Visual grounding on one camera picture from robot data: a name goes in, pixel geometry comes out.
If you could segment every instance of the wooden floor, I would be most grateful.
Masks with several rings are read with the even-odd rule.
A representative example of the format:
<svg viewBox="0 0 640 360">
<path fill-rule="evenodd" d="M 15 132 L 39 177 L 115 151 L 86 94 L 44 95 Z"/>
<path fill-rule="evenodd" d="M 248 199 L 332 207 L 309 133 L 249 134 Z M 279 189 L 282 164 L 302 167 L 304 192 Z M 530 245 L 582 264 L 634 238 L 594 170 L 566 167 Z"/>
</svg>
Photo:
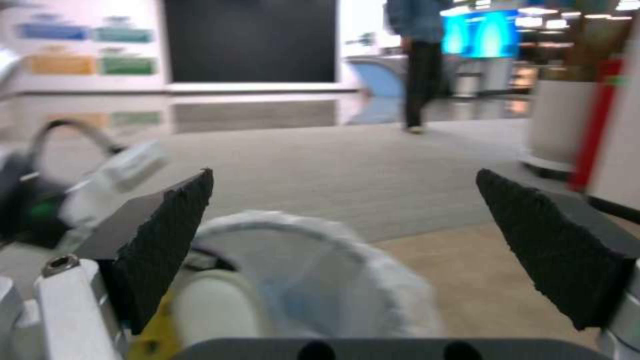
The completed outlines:
<svg viewBox="0 0 640 360">
<path fill-rule="evenodd" d="M 614 220 L 640 238 L 640 226 Z M 447 336 L 553 338 L 595 348 L 598 330 L 576 331 L 534 289 L 494 223 L 375 245 L 433 285 Z"/>
</svg>

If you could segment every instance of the green component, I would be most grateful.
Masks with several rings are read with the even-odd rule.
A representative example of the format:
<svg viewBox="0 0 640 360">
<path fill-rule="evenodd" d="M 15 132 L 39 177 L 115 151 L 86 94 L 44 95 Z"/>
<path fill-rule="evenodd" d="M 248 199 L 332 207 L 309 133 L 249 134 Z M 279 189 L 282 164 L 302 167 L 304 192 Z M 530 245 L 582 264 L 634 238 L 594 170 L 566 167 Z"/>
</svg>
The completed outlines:
<svg viewBox="0 0 640 360">
<path fill-rule="evenodd" d="M 41 202 L 29 210 L 33 218 L 47 218 L 56 213 L 56 207 L 48 202 Z"/>
<path fill-rule="evenodd" d="M 158 125 L 160 118 L 158 111 L 117 111 L 111 114 L 111 123 L 116 127 Z"/>
<path fill-rule="evenodd" d="M 137 42 L 153 41 L 151 30 L 127 28 L 97 28 L 93 30 L 95 41 L 101 42 Z"/>
<path fill-rule="evenodd" d="M 625 78 L 620 75 L 608 76 L 605 83 L 611 86 L 622 86 L 625 84 Z"/>
<path fill-rule="evenodd" d="M 156 73 L 154 58 L 107 57 L 100 59 L 103 75 L 153 75 Z"/>
</svg>

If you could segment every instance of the person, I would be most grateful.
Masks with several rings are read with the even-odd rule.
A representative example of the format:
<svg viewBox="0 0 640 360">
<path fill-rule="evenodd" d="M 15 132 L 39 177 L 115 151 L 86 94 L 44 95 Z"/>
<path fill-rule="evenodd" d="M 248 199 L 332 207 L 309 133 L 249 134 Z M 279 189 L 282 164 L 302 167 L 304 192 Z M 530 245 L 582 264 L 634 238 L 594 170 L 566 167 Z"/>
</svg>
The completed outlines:
<svg viewBox="0 0 640 360">
<path fill-rule="evenodd" d="M 388 0 L 387 17 L 393 31 L 402 37 L 409 57 L 404 102 L 405 129 L 421 134 L 422 108 L 433 100 L 442 76 L 440 12 L 449 0 Z"/>
</svg>

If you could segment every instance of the white planter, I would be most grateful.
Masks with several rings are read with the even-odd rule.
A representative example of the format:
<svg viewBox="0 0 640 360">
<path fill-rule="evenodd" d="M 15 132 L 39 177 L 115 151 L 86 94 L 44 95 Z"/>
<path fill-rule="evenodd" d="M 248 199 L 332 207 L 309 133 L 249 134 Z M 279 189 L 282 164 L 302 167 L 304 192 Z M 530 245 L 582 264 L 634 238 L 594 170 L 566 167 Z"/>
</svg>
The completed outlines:
<svg viewBox="0 0 640 360">
<path fill-rule="evenodd" d="M 591 119 L 597 83 L 541 80 L 523 161 L 538 168 L 573 172 Z"/>
</svg>

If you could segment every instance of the television screen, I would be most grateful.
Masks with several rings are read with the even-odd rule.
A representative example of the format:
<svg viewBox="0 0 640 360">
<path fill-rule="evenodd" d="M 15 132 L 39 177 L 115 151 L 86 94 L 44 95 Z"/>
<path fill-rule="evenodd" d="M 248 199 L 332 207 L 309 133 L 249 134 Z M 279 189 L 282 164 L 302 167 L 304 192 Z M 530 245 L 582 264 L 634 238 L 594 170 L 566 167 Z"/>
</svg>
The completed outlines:
<svg viewBox="0 0 640 360">
<path fill-rule="evenodd" d="M 173 81 L 335 82 L 336 0 L 164 0 Z"/>
<path fill-rule="evenodd" d="M 467 58 L 514 58 L 520 43 L 517 16 L 518 10 L 446 16 L 443 51 Z"/>
</svg>

